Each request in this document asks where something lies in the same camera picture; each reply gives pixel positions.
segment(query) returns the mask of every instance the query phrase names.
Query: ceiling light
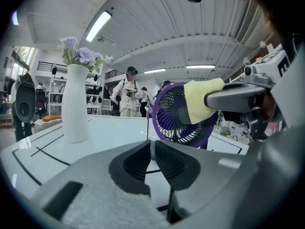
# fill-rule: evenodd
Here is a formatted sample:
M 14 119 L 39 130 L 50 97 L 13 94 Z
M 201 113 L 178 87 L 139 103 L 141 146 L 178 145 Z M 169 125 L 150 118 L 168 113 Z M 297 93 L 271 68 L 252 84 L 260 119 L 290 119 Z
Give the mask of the ceiling light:
M 187 69 L 214 69 L 215 65 L 187 65 Z
M 156 73 L 156 72 L 161 72 L 161 71 L 166 71 L 165 69 L 159 69 L 159 70 L 154 70 L 154 71 L 145 71 L 145 74 L 149 74 L 149 73 Z
M 11 21 L 13 22 L 14 25 L 19 25 L 17 18 L 17 10 L 13 12 L 13 15 L 11 16 Z
M 100 31 L 104 24 L 106 24 L 106 22 L 111 18 L 111 16 L 112 14 L 107 11 L 104 11 L 89 31 L 88 36 L 86 37 L 86 41 L 92 42 L 96 34 Z

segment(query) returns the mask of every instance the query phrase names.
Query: ceiling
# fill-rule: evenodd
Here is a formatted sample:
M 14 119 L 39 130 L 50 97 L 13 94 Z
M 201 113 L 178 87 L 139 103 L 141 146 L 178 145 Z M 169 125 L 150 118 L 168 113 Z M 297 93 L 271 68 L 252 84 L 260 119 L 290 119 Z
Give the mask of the ceiling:
M 140 79 L 213 79 L 228 75 L 270 34 L 253 6 L 244 0 L 28 0 L 8 44 L 56 50 L 60 36 L 75 36 L 81 46 L 114 55 L 109 67 L 136 67 Z M 105 10 L 112 18 L 88 43 L 84 38 Z M 187 70 L 189 64 L 216 68 Z M 166 71 L 143 74 L 160 68 Z

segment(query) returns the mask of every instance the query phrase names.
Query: electric fan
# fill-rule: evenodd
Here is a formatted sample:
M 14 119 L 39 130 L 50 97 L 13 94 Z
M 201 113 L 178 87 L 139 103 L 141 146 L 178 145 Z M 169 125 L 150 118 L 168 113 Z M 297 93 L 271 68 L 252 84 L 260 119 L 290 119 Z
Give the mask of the electric fan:
M 213 131 L 214 118 L 191 124 L 184 96 L 184 84 L 175 83 L 159 93 L 152 110 L 153 126 L 161 140 L 201 147 Z

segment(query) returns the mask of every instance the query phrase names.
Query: table top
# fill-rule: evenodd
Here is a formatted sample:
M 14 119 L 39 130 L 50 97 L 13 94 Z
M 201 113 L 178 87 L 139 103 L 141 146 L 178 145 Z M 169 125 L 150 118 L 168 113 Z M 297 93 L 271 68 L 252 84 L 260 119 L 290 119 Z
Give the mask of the table top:
M 58 124 L 5 148 L 0 158 L 13 187 L 31 198 L 41 184 L 82 157 L 147 138 L 146 118 L 88 115 L 88 122 L 90 137 L 79 144 L 67 143 Z M 159 140 L 151 119 L 148 134 L 151 140 Z M 215 133 L 208 140 L 208 150 L 244 155 L 247 149 Z M 147 172 L 152 170 L 158 170 L 154 161 Z M 145 183 L 151 186 L 156 207 L 166 205 L 170 188 L 161 172 L 147 175 Z

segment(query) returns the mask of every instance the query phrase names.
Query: yellow cloth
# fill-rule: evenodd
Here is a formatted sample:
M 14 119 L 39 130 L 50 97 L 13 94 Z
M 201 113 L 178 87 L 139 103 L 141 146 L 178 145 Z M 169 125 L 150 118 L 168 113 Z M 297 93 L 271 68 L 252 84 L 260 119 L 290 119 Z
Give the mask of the yellow cloth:
M 56 116 L 56 115 L 48 115 L 42 118 L 42 121 L 44 122 L 48 122 L 51 120 L 57 120 L 57 119 L 61 119 L 61 116 Z
M 223 88 L 224 81 L 221 78 L 205 82 L 191 81 L 184 85 L 187 111 L 192 124 L 206 120 L 215 113 L 216 110 L 205 106 L 204 96 L 214 91 L 220 91 Z

